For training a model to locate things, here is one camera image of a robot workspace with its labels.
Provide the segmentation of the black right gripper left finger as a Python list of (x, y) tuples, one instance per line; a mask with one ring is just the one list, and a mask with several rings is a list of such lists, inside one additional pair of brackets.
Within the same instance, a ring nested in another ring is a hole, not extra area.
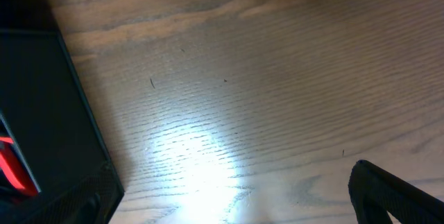
[(109, 223), (124, 190), (114, 166), (106, 162), (76, 182), (54, 186), (1, 212), (7, 223)]

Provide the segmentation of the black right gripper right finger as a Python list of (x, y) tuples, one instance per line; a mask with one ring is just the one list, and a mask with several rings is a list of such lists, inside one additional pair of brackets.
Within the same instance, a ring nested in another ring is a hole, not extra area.
[(358, 224), (443, 224), (443, 202), (366, 160), (352, 168), (348, 183)]

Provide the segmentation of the red handled pliers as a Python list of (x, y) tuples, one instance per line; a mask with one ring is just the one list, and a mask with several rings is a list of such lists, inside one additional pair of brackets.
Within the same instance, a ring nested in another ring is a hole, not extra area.
[(9, 183), (25, 196), (36, 196), (38, 191), (29, 173), (12, 150), (11, 137), (1, 137), (1, 170)]

